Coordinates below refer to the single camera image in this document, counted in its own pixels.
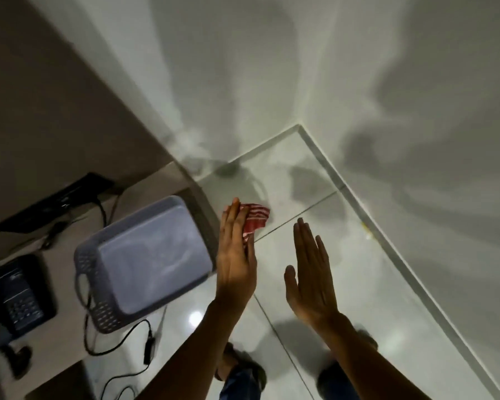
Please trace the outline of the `person's right hand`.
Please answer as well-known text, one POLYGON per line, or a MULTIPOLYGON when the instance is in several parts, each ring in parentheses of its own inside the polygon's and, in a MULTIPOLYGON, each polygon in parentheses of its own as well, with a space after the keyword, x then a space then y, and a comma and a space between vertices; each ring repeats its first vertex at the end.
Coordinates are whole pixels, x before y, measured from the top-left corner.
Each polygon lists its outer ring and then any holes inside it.
POLYGON ((289 306, 301 322, 319 332, 339 314, 329 256, 321 237, 314 236, 301 217, 293 226, 293 238, 299 301, 289 306))

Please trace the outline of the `person's left hand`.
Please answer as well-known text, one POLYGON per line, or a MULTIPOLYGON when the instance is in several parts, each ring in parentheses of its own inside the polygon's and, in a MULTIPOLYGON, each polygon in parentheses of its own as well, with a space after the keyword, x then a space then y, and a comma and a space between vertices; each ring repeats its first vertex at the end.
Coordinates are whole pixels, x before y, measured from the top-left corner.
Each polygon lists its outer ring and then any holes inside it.
POLYGON ((241 313, 255 292, 257 272, 245 275, 243 227, 249 208, 240 210, 239 205, 240 200, 235 197, 220 219, 216 299, 241 313))

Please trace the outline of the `red white striped cloth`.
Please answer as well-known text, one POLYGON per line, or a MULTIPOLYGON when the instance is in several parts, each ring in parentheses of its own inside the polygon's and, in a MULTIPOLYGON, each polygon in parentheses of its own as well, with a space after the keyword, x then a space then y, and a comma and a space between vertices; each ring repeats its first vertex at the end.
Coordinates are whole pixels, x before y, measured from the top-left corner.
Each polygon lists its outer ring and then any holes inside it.
POLYGON ((257 230, 266 226, 270 216, 270 209, 261 204, 240 203, 239 209, 242 210, 243 208, 249 208, 242 230, 242 240, 244 244, 247 244, 250 236, 254 235, 257 230))

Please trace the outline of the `person's left forearm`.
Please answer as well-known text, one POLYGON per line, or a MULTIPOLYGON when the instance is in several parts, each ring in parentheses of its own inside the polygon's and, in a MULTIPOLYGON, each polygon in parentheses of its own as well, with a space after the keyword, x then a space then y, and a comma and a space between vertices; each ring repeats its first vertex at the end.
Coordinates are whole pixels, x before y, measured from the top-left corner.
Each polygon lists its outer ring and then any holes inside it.
POLYGON ((223 350, 242 313, 215 298, 199 326, 136 400, 206 400, 214 375, 225 382, 237 366, 223 350))

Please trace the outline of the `person's right forearm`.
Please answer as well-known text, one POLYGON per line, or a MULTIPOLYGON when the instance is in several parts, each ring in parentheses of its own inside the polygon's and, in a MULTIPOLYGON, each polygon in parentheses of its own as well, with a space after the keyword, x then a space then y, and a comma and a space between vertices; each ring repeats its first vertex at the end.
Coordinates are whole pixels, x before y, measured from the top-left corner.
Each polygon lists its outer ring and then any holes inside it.
POLYGON ((313 329, 326 343, 360 400, 431 400, 364 340, 346 316, 334 312, 313 329))

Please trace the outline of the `person's right dark sandal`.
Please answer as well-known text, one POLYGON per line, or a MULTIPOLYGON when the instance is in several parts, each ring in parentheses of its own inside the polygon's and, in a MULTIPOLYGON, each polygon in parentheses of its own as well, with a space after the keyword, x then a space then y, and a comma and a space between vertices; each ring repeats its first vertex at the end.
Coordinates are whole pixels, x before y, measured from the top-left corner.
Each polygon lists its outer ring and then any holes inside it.
POLYGON ((379 351, 379 345, 377 341, 373 338, 373 336, 364 328, 362 327, 354 327, 357 335, 360 337, 360 339, 368 344, 370 347, 372 347, 374 350, 379 351))

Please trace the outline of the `person's dark sandal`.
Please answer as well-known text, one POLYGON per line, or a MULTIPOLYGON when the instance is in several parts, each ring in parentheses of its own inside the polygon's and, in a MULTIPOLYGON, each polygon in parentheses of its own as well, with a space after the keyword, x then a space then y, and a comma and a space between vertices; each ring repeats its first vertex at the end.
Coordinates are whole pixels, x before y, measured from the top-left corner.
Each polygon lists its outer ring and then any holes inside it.
POLYGON ((255 362, 246 352, 240 352, 234 348, 231 342, 228 342, 223 350, 223 355, 230 355, 237 360, 237 366, 245 370, 249 370, 252 374, 254 382, 257 384, 260 393, 263 392, 267 385, 267 374, 264 368, 255 362))
POLYGON ((364 328, 362 327, 354 327, 357 335, 360 337, 360 339, 368 344, 370 347, 372 347, 374 350, 379 351, 379 345, 377 341, 373 338, 373 336, 364 328))

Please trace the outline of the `person's left dark sandal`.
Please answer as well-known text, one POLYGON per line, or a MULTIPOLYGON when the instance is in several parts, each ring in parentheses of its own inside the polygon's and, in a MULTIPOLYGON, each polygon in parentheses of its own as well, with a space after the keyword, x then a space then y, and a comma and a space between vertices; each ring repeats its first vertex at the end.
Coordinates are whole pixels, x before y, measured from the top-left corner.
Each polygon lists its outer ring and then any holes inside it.
POLYGON ((267 374, 264 368, 255 362, 246 352, 240 352, 234 348, 231 342, 228 342, 223 350, 223 355, 230 355, 237 360, 237 366, 245 370, 249 370, 252 374, 254 382, 257 384, 260 393, 263 392, 267 385, 267 374))

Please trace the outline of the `lavender plastic laundry basket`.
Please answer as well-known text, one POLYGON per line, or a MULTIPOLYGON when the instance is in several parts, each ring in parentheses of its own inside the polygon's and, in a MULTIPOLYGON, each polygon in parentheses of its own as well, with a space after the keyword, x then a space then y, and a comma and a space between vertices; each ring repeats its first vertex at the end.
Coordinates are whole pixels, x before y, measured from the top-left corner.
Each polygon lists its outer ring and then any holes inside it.
POLYGON ((185 201, 168 196, 79 244, 74 288, 95 329, 111 334, 207 280, 213 259, 185 201))

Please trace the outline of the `person's right leg in jeans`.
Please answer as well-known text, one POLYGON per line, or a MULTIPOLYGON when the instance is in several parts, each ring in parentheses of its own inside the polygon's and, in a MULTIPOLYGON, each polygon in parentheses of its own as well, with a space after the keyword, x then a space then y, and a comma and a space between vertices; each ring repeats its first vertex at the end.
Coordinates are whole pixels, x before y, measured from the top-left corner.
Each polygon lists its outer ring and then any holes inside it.
POLYGON ((322 400, 359 400, 356 390, 337 362, 320 372, 316 387, 322 400))

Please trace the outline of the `person's leg in jeans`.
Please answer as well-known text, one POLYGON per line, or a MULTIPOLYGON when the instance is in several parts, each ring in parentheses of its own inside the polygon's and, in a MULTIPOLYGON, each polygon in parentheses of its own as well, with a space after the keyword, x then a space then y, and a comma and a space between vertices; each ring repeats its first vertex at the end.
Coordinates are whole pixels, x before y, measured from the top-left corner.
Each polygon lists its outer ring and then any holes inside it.
POLYGON ((356 390, 337 362, 320 372, 316 387, 322 400, 359 400, 356 390))
POLYGON ((235 366, 219 395, 219 400, 261 400, 261 382, 257 368, 235 366))

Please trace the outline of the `person's left leg in jeans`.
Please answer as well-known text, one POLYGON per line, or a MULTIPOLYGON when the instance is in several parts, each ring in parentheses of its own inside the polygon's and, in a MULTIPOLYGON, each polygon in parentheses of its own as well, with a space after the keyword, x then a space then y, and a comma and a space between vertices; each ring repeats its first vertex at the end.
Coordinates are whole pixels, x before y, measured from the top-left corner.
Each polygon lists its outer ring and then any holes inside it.
POLYGON ((257 368, 235 366, 219 395, 219 400, 261 400, 261 382, 257 368))

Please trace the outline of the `black power adapter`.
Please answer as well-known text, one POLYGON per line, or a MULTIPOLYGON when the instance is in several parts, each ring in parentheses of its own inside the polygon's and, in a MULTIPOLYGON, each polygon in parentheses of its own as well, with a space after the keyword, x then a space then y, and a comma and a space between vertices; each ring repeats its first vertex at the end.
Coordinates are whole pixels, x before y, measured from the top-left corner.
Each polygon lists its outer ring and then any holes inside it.
POLYGON ((148 367, 154 357, 154 352, 155 352, 155 337, 153 336, 152 330, 149 330, 147 334, 147 340, 145 342, 145 347, 144 347, 144 357, 143 357, 143 364, 148 367))

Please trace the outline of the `flat black electronic device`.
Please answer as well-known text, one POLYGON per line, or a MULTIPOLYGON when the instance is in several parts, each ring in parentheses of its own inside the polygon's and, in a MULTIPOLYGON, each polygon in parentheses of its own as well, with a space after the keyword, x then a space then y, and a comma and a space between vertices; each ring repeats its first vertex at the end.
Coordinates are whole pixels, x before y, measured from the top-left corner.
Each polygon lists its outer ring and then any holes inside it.
POLYGON ((96 173, 46 197, 0 222, 0 233, 30 234, 43 228, 71 209, 98 200, 98 196, 114 187, 114 181, 96 173))

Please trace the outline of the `black desk telephone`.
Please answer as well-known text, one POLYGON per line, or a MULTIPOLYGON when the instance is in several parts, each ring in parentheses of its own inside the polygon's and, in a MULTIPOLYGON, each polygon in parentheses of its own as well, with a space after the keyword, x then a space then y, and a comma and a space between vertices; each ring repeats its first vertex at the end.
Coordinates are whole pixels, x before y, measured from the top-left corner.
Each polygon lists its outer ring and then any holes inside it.
POLYGON ((13 339, 56 316, 58 310, 43 261, 17 256, 0 266, 0 323, 13 339))

